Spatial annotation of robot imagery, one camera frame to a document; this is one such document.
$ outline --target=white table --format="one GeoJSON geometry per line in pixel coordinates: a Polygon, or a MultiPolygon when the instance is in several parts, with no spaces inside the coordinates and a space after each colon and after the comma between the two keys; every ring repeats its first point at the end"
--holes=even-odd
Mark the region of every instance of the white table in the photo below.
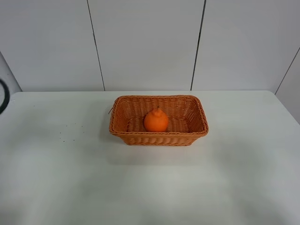
{"type": "Polygon", "coordinates": [[[300,126],[267,91],[17,93],[0,116],[0,225],[296,225],[300,126]],[[192,94],[188,147],[108,132],[121,95],[192,94]]]}

